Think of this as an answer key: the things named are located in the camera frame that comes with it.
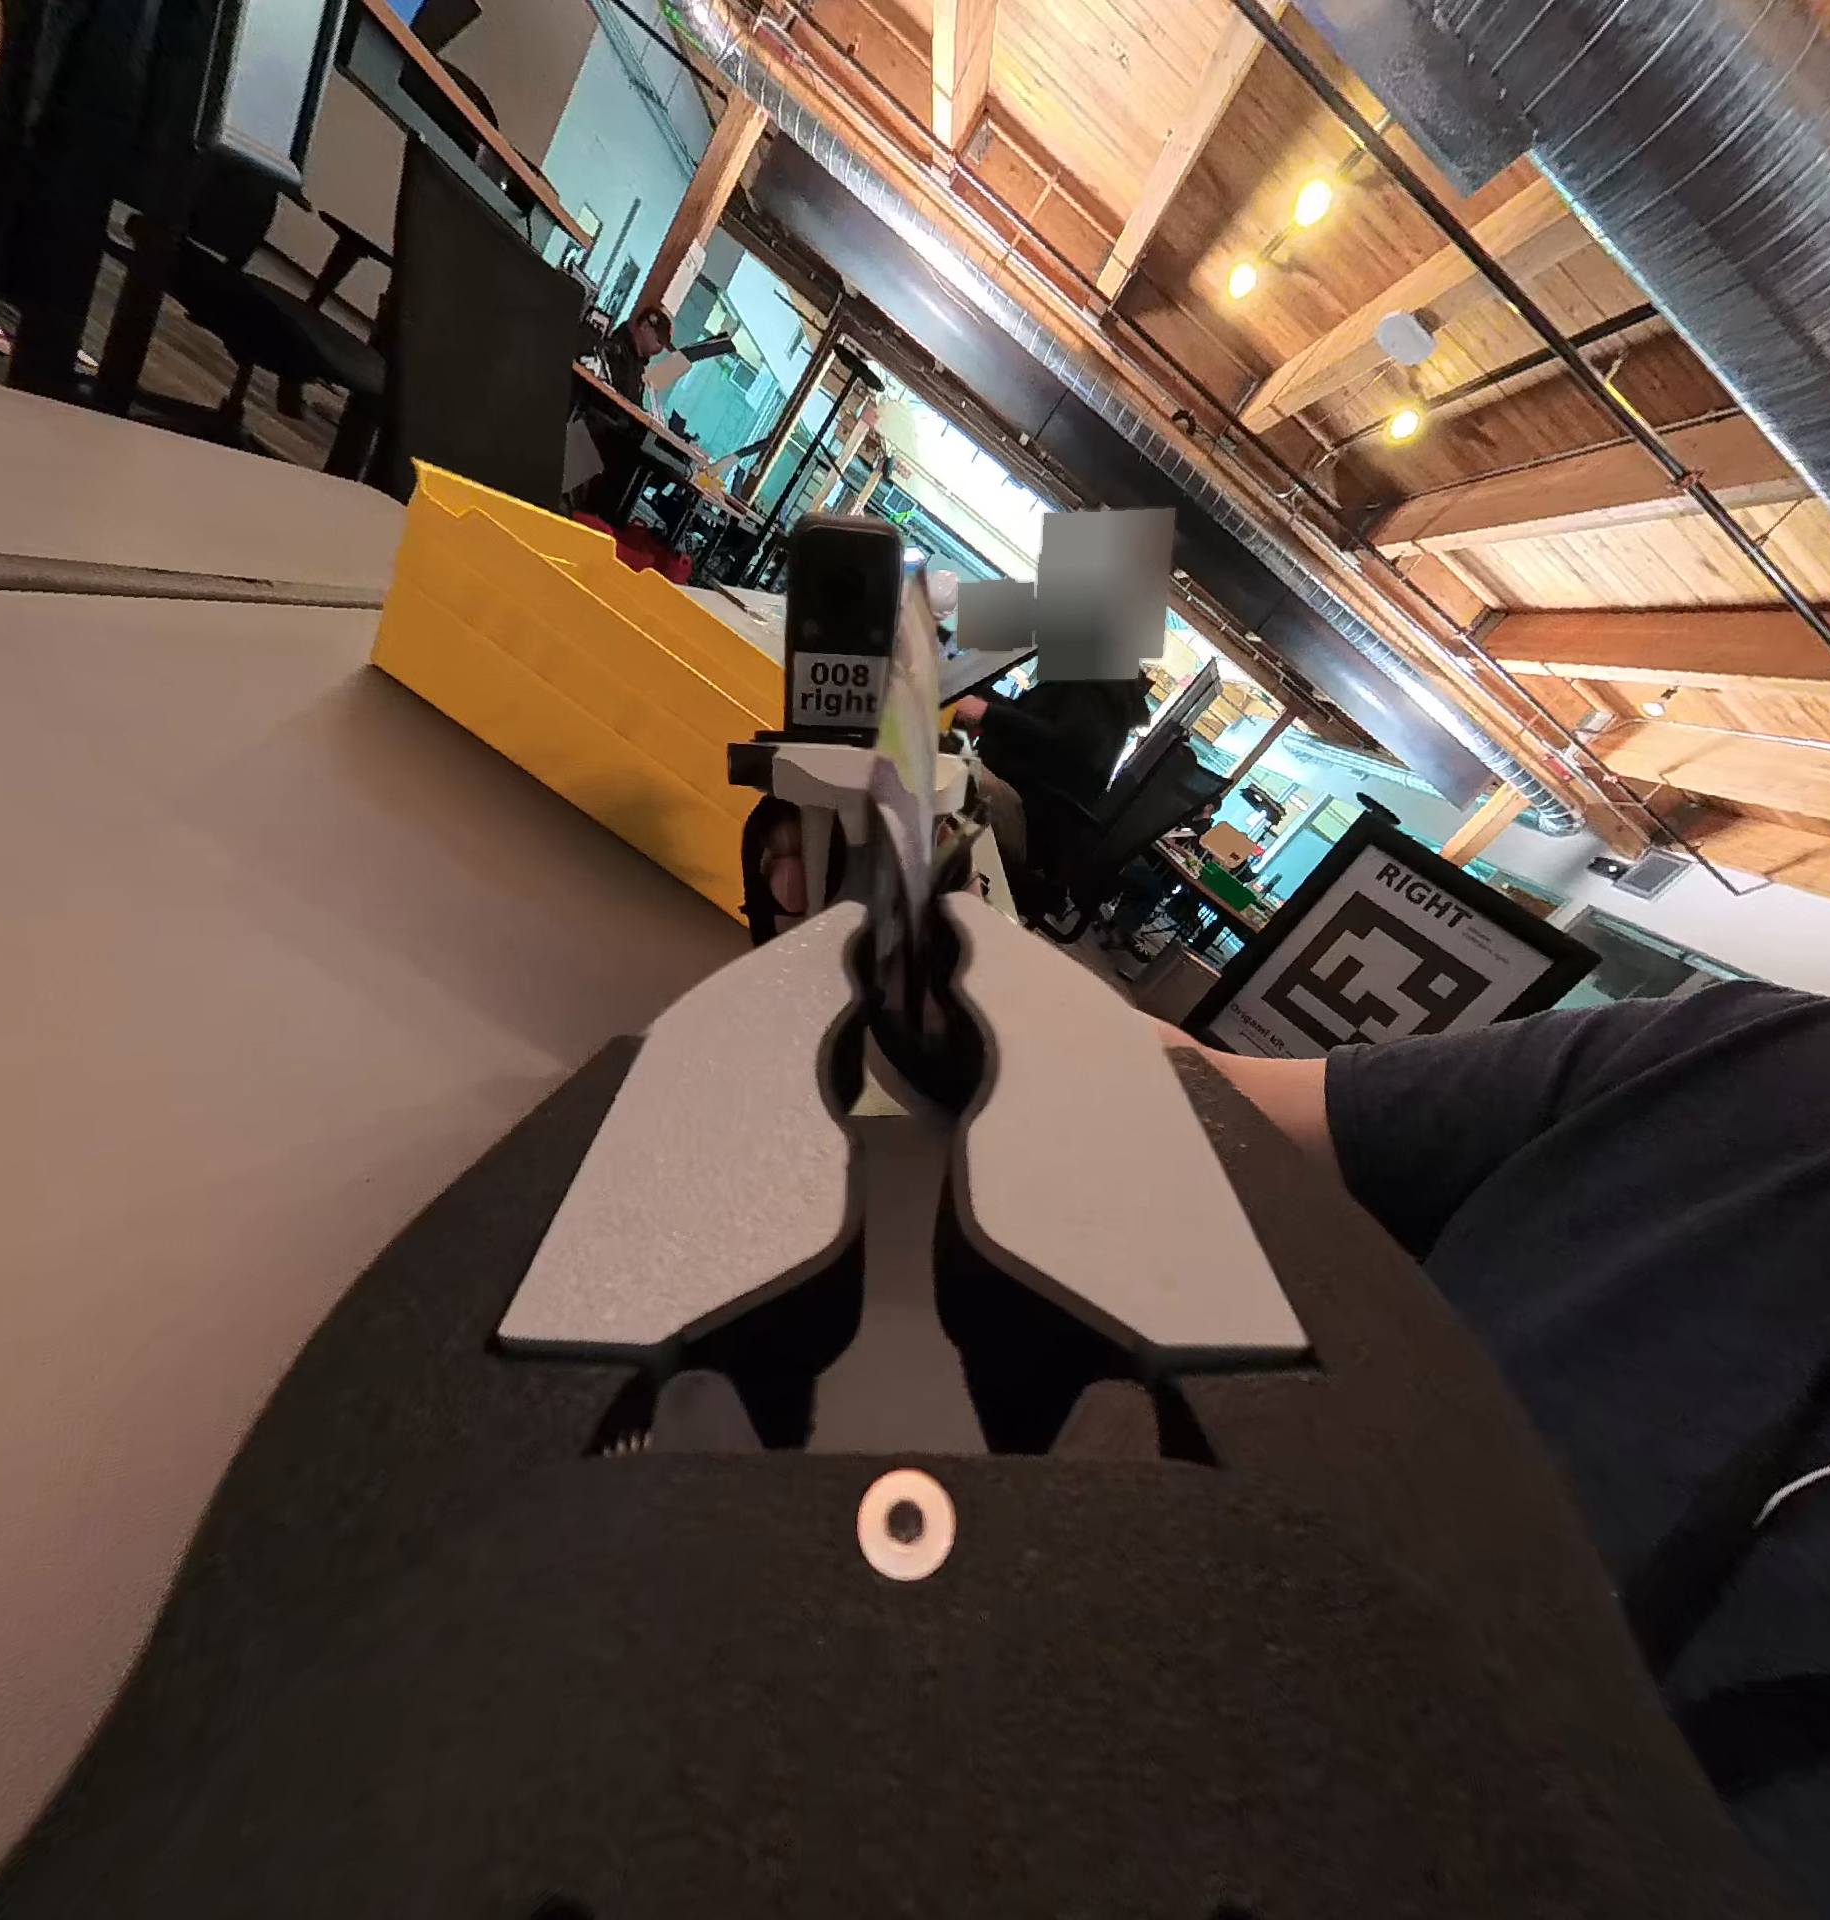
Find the dark blue t-shirt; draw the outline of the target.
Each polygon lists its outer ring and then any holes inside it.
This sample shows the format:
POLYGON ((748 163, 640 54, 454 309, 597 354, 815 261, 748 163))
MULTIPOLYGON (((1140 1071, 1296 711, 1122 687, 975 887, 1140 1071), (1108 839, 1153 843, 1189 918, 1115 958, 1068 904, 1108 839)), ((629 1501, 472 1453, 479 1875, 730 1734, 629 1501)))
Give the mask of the dark blue t-shirt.
POLYGON ((1738 1828, 1830 1915, 1830 997, 1346 1048, 1327 1116, 1568 1477, 1738 1828))

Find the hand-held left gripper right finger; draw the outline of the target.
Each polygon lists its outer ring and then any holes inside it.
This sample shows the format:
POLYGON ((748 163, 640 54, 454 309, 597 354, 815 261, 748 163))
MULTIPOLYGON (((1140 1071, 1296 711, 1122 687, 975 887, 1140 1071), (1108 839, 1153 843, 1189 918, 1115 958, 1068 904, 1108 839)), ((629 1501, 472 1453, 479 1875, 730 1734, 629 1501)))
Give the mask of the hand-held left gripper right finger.
POLYGON ((983 1059, 954 1170, 975 1254, 1147 1371, 1311 1359, 1156 1027, 983 900, 939 906, 983 1059))

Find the stack of yellow plastic bins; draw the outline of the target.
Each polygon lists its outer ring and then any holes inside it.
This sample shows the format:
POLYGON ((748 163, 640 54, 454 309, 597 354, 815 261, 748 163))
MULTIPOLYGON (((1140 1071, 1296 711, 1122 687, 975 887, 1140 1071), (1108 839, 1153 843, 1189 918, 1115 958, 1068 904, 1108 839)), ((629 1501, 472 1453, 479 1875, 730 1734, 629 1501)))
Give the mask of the stack of yellow plastic bins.
POLYGON ((775 731, 784 666, 603 531, 414 460, 374 668, 741 918, 756 794, 729 749, 775 731))

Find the large silver air duct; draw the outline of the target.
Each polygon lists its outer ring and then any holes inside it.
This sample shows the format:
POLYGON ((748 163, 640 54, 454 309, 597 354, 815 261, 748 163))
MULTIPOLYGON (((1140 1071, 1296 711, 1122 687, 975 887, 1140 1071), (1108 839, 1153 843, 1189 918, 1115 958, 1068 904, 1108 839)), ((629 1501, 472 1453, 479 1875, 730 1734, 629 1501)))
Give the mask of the large silver air duct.
POLYGON ((1830 508, 1830 33, 1806 7, 1298 10, 1462 195, 1530 157, 1830 508))

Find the thin ribbed silver duct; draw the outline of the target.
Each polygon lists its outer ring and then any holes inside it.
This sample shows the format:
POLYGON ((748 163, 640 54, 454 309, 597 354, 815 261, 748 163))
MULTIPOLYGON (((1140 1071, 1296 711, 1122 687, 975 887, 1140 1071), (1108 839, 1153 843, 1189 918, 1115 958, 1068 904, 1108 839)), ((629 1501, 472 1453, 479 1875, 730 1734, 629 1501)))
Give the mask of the thin ribbed silver duct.
POLYGON ((1214 460, 1183 443, 1088 344, 1062 342, 945 229, 806 106, 729 3, 672 3, 705 59, 780 133, 775 217, 905 336, 981 401, 1043 402, 1019 431, 1109 508, 1173 508, 1176 561, 1214 603, 1335 698, 1450 801, 1497 778, 1533 823, 1573 836, 1584 817, 1511 745, 1435 694, 1428 677, 1325 585, 1303 550, 1250 510, 1214 460))

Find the dark wooden chair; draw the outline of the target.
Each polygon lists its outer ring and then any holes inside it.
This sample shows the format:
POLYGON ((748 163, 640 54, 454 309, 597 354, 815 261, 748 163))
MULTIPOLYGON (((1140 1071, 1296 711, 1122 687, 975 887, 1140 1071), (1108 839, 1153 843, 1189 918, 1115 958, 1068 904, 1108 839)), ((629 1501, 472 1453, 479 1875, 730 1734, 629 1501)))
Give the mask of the dark wooden chair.
POLYGON ((164 294, 196 329, 226 351, 233 374, 207 414, 188 401, 143 392, 154 423, 174 423, 213 443, 260 449, 247 428, 254 373, 276 381, 276 409, 300 419, 307 389, 326 385, 342 396, 374 401, 385 361, 370 339, 328 313, 328 300, 360 266, 389 269, 389 249, 348 221, 286 195, 276 181, 244 166, 214 164, 193 198, 186 229, 164 266, 164 294), (253 258, 268 240, 280 203, 311 209, 333 236, 329 252, 305 294, 254 274, 253 258))

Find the person's right forearm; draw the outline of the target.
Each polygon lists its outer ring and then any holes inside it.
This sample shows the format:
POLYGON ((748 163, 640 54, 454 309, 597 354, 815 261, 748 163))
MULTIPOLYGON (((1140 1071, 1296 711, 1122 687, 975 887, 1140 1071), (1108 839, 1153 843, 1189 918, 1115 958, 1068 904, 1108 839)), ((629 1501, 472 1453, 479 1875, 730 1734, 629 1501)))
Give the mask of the person's right forearm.
POLYGON ((1291 1142, 1310 1166, 1346 1187, 1335 1148, 1327 1060, 1248 1059, 1214 1050, 1184 1034, 1173 1022, 1155 1020, 1150 1027, 1196 1105, 1204 1102, 1213 1105, 1220 1098, 1209 1091, 1213 1087, 1224 1092, 1231 1091, 1239 1102, 1291 1142))

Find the colourful patterned origami paper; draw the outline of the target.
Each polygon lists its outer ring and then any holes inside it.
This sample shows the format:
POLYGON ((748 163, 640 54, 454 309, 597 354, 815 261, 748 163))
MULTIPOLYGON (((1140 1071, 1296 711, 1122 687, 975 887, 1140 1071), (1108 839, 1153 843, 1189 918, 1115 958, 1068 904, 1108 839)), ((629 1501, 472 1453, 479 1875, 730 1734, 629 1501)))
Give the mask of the colourful patterned origami paper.
POLYGON ((937 780, 941 774, 942 649, 927 569, 903 571, 888 657, 885 704, 865 798, 865 900, 870 930, 870 1027, 863 1039, 858 1119, 907 1116, 900 1059, 927 1052, 927 1003, 937 946, 937 780))

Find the black framed marker sign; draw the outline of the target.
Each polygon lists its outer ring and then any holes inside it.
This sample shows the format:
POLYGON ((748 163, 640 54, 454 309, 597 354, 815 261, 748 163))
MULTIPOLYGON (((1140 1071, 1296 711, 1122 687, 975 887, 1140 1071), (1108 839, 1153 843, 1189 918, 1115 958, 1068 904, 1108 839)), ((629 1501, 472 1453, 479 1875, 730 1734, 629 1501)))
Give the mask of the black framed marker sign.
POLYGON ((1479 1030, 1556 1007, 1599 953, 1362 814, 1248 938, 1184 1033, 1264 1060, 1479 1030))

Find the black partition panel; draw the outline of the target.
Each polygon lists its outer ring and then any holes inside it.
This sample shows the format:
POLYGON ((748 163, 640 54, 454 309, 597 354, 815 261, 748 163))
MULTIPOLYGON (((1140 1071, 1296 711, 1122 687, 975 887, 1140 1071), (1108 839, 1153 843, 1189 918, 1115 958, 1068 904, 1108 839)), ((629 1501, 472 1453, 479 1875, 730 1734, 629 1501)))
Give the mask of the black partition panel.
POLYGON ((397 198, 368 484, 440 466, 540 510, 563 498, 583 300, 443 157, 414 138, 397 198))

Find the black office chair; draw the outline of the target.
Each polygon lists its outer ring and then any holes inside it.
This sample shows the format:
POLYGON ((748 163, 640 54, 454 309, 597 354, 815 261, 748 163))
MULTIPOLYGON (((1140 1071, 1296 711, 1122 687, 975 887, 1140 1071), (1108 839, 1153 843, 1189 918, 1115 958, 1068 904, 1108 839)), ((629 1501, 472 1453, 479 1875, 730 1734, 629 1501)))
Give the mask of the black office chair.
POLYGON ((1019 918, 1029 930, 1072 946, 1118 897, 1120 874, 1161 836, 1213 805, 1229 780, 1204 769, 1194 727, 1221 694, 1214 661, 1174 690, 1109 780, 1085 803, 1043 788, 1030 814, 1032 866, 1019 880, 1019 918))

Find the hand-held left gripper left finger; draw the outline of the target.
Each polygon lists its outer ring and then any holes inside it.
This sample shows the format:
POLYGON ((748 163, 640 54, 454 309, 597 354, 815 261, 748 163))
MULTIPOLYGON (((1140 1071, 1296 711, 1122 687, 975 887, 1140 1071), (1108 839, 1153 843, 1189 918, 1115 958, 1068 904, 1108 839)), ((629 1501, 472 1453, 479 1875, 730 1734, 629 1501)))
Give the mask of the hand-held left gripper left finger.
POLYGON ((672 1359, 860 1246, 837 1060, 867 927, 839 902, 651 1024, 503 1311, 503 1349, 672 1359))

